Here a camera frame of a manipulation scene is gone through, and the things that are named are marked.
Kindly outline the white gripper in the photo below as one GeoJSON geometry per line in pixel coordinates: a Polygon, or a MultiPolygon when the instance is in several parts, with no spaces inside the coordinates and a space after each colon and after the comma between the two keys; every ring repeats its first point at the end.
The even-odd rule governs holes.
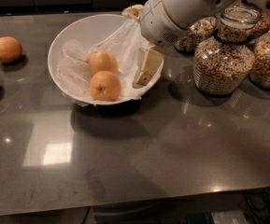
{"type": "Polygon", "coordinates": [[[164,0],[148,0],[144,6],[139,4],[129,6],[121,15],[139,20],[141,34],[154,44],[139,49],[133,80],[133,87],[138,89],[151,82],[163,63],[164,51],[161,47],[173,46],[187,33],[187,30],[173,21],[164,0]]]}

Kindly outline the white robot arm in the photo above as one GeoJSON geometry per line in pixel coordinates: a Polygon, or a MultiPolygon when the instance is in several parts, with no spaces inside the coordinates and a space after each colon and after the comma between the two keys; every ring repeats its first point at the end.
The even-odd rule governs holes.
{"type": "MultiPolygon", "coordinates": [[[[162,52],[184,37],[189,28],[204,17],[213,16],[239,0],[148,0],[142,7],[127,7],[138,12],[138,23],[148,51],[162,52]]],[[[270,0],[247,0],[270,16],[270,0]]]]}

